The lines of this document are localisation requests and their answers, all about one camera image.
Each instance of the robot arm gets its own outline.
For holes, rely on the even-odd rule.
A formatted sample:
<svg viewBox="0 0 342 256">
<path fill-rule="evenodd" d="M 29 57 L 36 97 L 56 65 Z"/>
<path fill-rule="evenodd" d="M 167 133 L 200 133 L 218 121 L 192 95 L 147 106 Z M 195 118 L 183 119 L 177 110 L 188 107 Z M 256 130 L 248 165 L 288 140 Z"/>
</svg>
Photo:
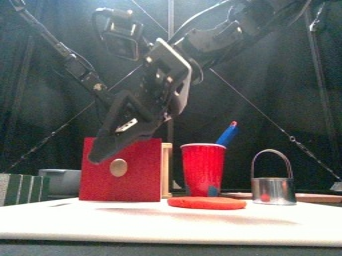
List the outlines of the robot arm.
<svg viewBox="0 0 342 256">
<path fill-rule="evenodd" d="M 87 61 L 57 41 L 26 11 L 22 0 L 9 1 L 61 57 L 67 72 L 108 109 L 88 156 L 95 163 L 132 142 L 151 138 L 157 127 L 181 113 L 189 85 L 203 79 L 203 71 L 232 58 L 278 26 L 286 26 L 310 3 L 310 0 L 282 0 L 279 7 L 274 5 L 275 1 L 267 0 L 222 1 L 184 23 L 168 42 L 157 39 L 153 45 L 145 42 L 143 25 L 132 20 L 131 12 L 97 9 L 93 26 L 99 16 L 107 20 L 103 30 L 96 27 L 100 41 L 116 55 L 131 60 L 141 58 L 144 68 L 141 83 L 133 91 L 121 90 L 113 94 Z M 219 8 L 227 8 L 227 20 L 209 30 L 192 29 L 192 22 Z"/>
</svg>

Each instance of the red box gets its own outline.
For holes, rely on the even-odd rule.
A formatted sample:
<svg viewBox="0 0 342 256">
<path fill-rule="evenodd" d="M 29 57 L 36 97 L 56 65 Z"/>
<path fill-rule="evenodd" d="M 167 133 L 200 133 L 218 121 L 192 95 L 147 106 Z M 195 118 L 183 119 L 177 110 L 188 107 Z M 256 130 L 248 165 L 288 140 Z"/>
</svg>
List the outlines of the red box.
<svg viewBox="0 0 342 256">
<path fill-rule="evenodd" d="M 137 141 L 100 164 L 88 160 L 93 140 L 84 140 L 79 199 L 159 202 L 161 140 Z M 125 163 L 123 176 L 113 176 L 111 172 L 115 161 Z"/>
</svg>

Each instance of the red cup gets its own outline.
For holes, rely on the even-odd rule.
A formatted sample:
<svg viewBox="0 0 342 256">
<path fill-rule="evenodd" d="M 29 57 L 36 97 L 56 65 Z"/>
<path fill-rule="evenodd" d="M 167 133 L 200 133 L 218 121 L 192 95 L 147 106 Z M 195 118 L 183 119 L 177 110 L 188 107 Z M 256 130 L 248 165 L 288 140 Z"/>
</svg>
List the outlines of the red cup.
<svg viewBox="0 0 342 256">
<path fill-rule="evenodd" d="M 226 147 L 211 143 L 180 146 L 185 191 L 189 196 L 218 196 Z"/>
</svg>

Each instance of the black curtain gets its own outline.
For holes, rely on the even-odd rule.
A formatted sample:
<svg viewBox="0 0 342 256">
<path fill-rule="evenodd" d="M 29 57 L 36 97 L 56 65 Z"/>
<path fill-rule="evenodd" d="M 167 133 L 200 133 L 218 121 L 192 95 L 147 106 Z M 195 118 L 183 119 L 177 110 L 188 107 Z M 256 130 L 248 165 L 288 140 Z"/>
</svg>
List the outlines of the black curtain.
<svg viewBox="0 0 342 256">
<path fill-rule="evenodd" d="M 115 92 L 135 86 L 141 74 L 131 74 L 139 63 L 108 54 L 96 41 L 91 27 L 95 9 L 133 10 L 135 18 L 144 23 L 144 36 L 153 42 L 157 37 L 167 40 L 172 27 L 176 30 L 218 2 L 32 0 L 26 8 L 56 38 L 87 58 Z M 251 159 L 266 148 L 288 157 L 298 189 L 330 188 L 336 179 L 288 135 L 342 176 L 342 4 L 332 1 L 326 5 L 319 31 L 310 35 L 308 25 L 320 2 L 312 1 L 311 17 L 302 16 L 288 28 L 268 34 L 242 54 L 205 71 L 204 81 L 191 87 L 187 108 L 173 120 L 173 179 L 180 186 L 179 146 L 215 142 L 232 120 L 239 123 L 239 134 L 227 148 L 224 188 L 250 188 Z M 96 136 L 104 113 L 92 95 L 64 73 L 59 57 L 30 33 L 8 1 L 1 1 L 0 10 L 1 171 L 36 174 L 41 168 L 80 169 L 83 140 Z M 213 27 L 226 15 L 207 17 L 199 28 Z M 311 36 L 318 43 L 323 86 Z M 155 137 L 167 140 L 167 124 Z M 275 156 L 262 157 L 256 174 L 286 175 L 282 161 Z"/>
</svg>

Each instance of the metal bucket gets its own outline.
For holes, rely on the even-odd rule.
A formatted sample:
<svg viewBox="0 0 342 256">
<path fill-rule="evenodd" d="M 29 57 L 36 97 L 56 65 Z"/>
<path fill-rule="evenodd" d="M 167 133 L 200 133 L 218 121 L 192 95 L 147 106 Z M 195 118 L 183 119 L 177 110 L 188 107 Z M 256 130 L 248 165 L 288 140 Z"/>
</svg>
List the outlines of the metal bucket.
<svg viewBox="0 0 342 256">
<path fill-rule="evenodd" d="M 280 177 L 262 177 L 254 178 L 254 163 L 258 156 L 262 153 L 274 153 L 284 161 L 287 169 L 287 178 Z M 266 149 L 260 151 L 251 162 L 251 192 L 252 202 L 258 204 L 272 204 L 272 205 L 294 205 L 295 199 L 295 188 L 292 179 L 291 164 L 286 156 L 274 149 Z"/>
</svg>

